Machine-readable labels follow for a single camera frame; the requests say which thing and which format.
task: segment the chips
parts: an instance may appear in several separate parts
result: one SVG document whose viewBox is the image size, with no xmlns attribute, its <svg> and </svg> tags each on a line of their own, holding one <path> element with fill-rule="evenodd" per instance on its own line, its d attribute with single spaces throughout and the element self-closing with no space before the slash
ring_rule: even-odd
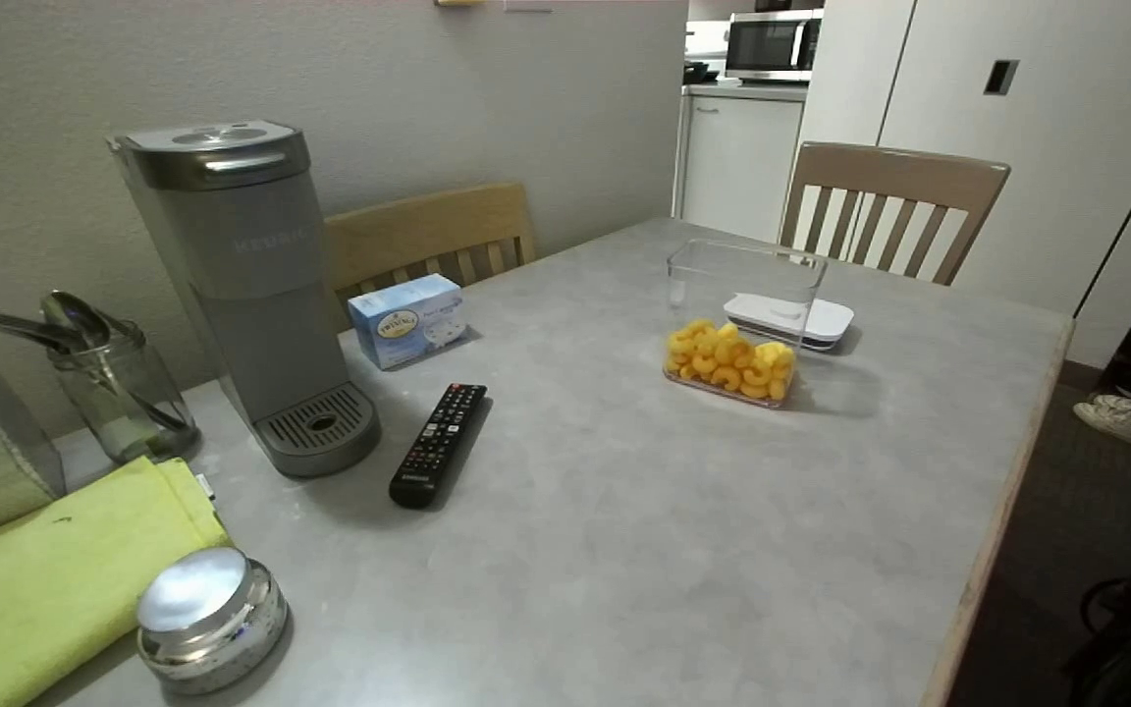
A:
<svg viewBox="0 0 1131 707">
<path fill-rule="evenodd" d="M 695 382 L 755 404 L 782 404 L 796 375 L 796 350 L 748 342 L 734 323 L 689 323 L 668 338 L 668 376 Z"/>
</svg>

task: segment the chair backrest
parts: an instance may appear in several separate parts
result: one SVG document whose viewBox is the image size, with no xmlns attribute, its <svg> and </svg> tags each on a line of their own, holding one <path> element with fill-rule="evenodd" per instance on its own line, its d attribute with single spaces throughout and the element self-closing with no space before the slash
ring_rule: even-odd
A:
<svg viewBox="0 0 1131 707">
<path fill-rule="evenodd" d="M 1004 176 L 998 162 L 806 141 L 776 243 L 956 282 Z"/>
<path fill-rule="evenodd" d="M 327 262 L 339 302 L 428 270 L 469 286 L 526 261 L 533 261 L 533 223 L 520 183 L 327 215 Z"/>
</svg>

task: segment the drip tray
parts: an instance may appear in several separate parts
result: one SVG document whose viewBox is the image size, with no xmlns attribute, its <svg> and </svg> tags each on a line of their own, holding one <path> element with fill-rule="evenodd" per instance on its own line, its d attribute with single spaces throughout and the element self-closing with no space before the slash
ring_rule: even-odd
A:
<svg viewBox="0 0 1131 707">
<path fill-rule="evenodd" d="M 262 416 L 254 437 L 284 477 L 335 477 L 376 450 L 376 410 L 359 387 L 339 387 Z"/>
</svg>

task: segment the microwave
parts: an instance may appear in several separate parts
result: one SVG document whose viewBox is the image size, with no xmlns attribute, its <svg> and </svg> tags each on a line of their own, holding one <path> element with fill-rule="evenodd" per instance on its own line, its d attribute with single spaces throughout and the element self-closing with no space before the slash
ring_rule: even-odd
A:
<svg viewBox="0 0 1131 707">
<path fill-rule="evenodd" d="M 823 10 L 734 14 L 728 75 L 744 83 L 809 83 Z"/>
</svg>

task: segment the gray table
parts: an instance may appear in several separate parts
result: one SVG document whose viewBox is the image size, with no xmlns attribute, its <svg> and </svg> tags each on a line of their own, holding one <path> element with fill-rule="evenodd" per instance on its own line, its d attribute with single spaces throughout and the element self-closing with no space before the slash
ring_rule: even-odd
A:
<svg viewBox="0 0 1131 707">
<path fill-rule="evenodd" d="M 191 467 L 295 607 L 292 643 L 213 704 L 639 707 L 941 704 L 983 602 L 1068 320 L 858 269 L 837 359 L 786 412 L 660 376 L 668 243 L 653 222 L 469 290 L 481 329 L 354 376 L 386 440 L 354 471 L 271 471 L 221 387 Z M 449 382 L 491 416 L 443 511 L 386 484 Z M 166 704 L 119 643 L 50 704 Z"/>
</svg>

